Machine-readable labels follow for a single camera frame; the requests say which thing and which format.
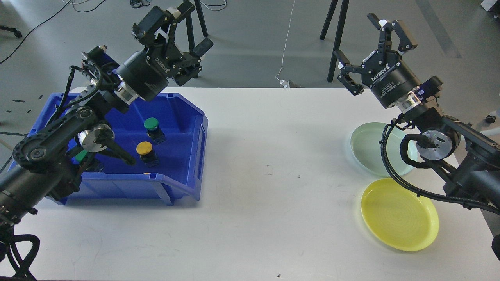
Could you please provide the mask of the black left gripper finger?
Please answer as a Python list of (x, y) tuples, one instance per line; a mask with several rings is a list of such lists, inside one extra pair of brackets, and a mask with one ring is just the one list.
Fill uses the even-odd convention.
[(132, 35), (143, 46), (153, 46), (157, 40), (158, 30), (167, 34), (169, 40), (174, 40), (177, 25), (190, 16), (194, 10), (195, 5), (189, 1), (166, 10), (154, 6), (138, 24), (133, 24)]
[(205, 37), (198, 45), (196, 45), (191, 50), (191, 53), (195, 57), (203, 57), (213, 46), (213, 41), (208, 37)]

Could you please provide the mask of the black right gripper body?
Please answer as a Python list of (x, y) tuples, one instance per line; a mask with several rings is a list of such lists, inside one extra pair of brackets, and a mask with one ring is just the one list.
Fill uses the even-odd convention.
[(384, 60), (374, 50), (361, 66), (367, 70), (361, 75), (361, 82), (370, 88), (384, 108), (393, 107), (397, 100), (422, 84), (394, 50), (387, 52)]

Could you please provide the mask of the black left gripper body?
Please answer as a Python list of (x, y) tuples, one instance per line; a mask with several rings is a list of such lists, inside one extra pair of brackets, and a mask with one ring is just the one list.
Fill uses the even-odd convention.
[(152, 101), (172, 79), (179, 87), (193, 79), (202, 70), (201, 57), (191, 51), (182, 53), (174, 42), (154, 43), (134, 53), (121, 64), (116, 74), (131, 94), (144, 101)]

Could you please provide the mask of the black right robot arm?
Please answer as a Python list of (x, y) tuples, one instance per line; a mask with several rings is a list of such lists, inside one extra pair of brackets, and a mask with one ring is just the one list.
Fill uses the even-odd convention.
[[(361, 65), (352, 64), (337, 43), (333, 55), (339, 61), (337, 78), (352, 95), (369, 88), (384, 108), (398, 107), (401, 112), (385, 126), (380, 140), (382, 163), (389, 176), (417, 196), (499, 215), (499, 144), (431, 103), (431, 98), (439, 97), (443, 83), (437, 76), (421, 82), (402, 60), (404, 53), (417, 47), (403, 21), (380, 20), (375, 14), (368, 14), (368, 19), (380, 37), (377, 48)], [(390, 133), (401, 123), (405, 123), (404, 130), (418, 129), (402, 139), (402, 161), (432, 169), (445, 182), (444, 194), (410, 184), (391, 165), (387, 144)]]

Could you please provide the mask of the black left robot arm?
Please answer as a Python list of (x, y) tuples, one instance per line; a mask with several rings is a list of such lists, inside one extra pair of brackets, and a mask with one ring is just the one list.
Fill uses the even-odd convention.
[(143, 45), (124, 63), (106, 53), (106, 46), (83, 53), (81, 66), (72, 66), (61, 103), (45, 127), (22, 139), (12, 150), (13, 169), (1, 177), (1, 259), (8, 258), (14, 276), (8, 280), (34, 281), (30, 272), (40, 240), (16, 235), (14, 228), (46, 196), (63, 199), (80, 190), (82, 174), (96, 154), (128, 165), (135, 158), (115, 142), (105, 116), (113, 108), (125, 113), (132, 102), (151, 101), (172, 79), (178, 86), (196, 78), (203, 55), (214, 45), (200, 20), (204, 39), (195, 46), (191, 13), (199, 16), (200, 1), (184, 0), (176, 8), (153, 7), (132, 27)]

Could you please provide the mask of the green button behind arm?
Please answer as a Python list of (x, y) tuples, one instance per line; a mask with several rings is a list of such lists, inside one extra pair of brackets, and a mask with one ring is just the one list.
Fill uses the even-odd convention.
[(104, 164), (98, 160), (97, 158), (93, 157), (90, 158), (90, 154), (88, 151), (81, 151), (80, 153), (76, 154), (74, 156), (74, 159), (76, 163), (78, 164), (83, 164), (84, 162), (87, 162), (89, 165), (86, 167), (87, 172), (102, 172), (104, 170)]

